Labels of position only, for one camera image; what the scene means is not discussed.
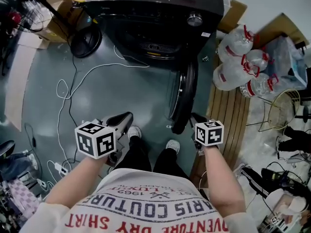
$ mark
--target wooden pallet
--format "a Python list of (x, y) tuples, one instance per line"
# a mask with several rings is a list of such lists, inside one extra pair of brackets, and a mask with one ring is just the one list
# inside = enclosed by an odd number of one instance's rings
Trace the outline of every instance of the wooden pallet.
[[(214, 59), (215, 68), (219, 64), (219, 59), (217, 56)], [(221, 121), (225, 126), (224, 143), (220, 146), (220, 151), (231, 169), (234, 168), (239, 156), (249, 102), (250, 99), (242, 96), (238, 88), (221, 91), (214, 84), (211, 86), (206, 116)], [(196, 187), (205, 170), (205, 157), (197, 155), (190, 174), (190, 180)], [(202, 179), (201, 187), (207, 187), (206, 177)]]

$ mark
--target plastic water jug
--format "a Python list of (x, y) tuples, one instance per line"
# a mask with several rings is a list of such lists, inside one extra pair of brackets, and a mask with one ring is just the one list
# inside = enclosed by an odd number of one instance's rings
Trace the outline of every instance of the plastic water jug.
[(269, 77), (267, 74), (261, 73), (257, 79), (251, 79), (246, 84), (241, 85), (240, 91), (247, 98), (264, 96), (273, 92), (273, 86), (276, 83), (278, 83), (276, 74)]
[(260, 68), (247, 62), (246, 55), (243, 55), (242, 59), (235, 57), (218, 66), (213, 73), (213, 82), (218, 89), (229, 91), (257, 78), (259, 72)]
[(246, 59), (248, 62), (258, 66), (260, 71), (264, 71), (269, 62), (269, 54), (260, 49), (254, 49), (247, 53)]
[(245, 25), (235, 28), (224, 37), (217, 48), (220, 60), (224, 63), (232, 57), (242, 57), (252, 49), (253, 42), (254, 34), (247, 31)]

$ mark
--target white t-shirt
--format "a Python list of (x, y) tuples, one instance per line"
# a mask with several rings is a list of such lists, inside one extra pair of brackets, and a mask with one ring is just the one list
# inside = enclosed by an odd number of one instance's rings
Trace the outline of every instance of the white t-shirt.
[(41, 203), (21, 233), (257, 233), (246, 213), (222, 218), (187, 179), (134, 169), (112, 171), (69, 209)]

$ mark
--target metal knob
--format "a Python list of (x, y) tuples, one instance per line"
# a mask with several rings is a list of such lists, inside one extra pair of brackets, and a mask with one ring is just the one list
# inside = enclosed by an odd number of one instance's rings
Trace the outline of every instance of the metal knob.
[(190, 13), (190, 15), (187, 19), (187, 23), (190, 26), (198, 27), (198, 26), (202, 25), (203, 20), (202, 20), (202, 17), (199, 13)]

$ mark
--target green floor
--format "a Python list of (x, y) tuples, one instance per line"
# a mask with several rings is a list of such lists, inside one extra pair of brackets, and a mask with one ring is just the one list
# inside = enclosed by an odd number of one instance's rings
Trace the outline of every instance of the green floor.
[[(211, 37), (198, 56), (199, 78), (193, 110), (205, 115), (208, 95), (212, 80), (212, 57), (215, 53), (215, 38)], [(202, 62), (208, 55), (209, 61)], [(124, 63), (113, 51), (113, 44), (104, 36), (100, 48), (86, 59), (75, 59), (78, 75), (74, 87), (94, 66), (104, 63)], [(47, 50), (38, 50), (30, 70), (23, 104), (23, 123), (28, 122), (34, 130), (37, 142), (36, 153), (43, 168), (43, 179), (52, 181), (47, 169), (47, 161), (63, 162), (64, 154), (58, 145), (56, 125), (62, 99), (56, 95), (56, 85), (60, 79), (71, 84), (74, 74), (72, 55), (66, 44), (50, 44)], [(0, 99), (1, 121), (5, 120), (4, 97), (5, 81), (2, 78)], [(158, 68), (127, 68), (118, 65), (99, 67), (92, 71), (72, 97), (71, 114), (77, 124), (103, 118), (108, 115), (130, 111), (134, 114), (134, 124), (142, 130), (150, 152), (152, 163), (165, 148), (169, 139), (180, 142), (181, 150), (177, 162), (190, 174), (195, 158), (195, 148), (191, 140), (192, 130), (189, 125), (181, 135), (172, 134), (167, 128), (170, 108), (170, 95), (175, 74)], [(59, 94), (64, 96), (66, 88), (59, 87)], [(72, 158), (75, 151), (74, 124), (68, 114), (69, 101), (66, 102), (60, 119), (60, 141), (67, 157)], [(27, 136), (12, 125), (0, 126), (1, 141), (16, 141), (16, 152), (29, 149)], [(77, 160), (83, 155), (77, 154)]]

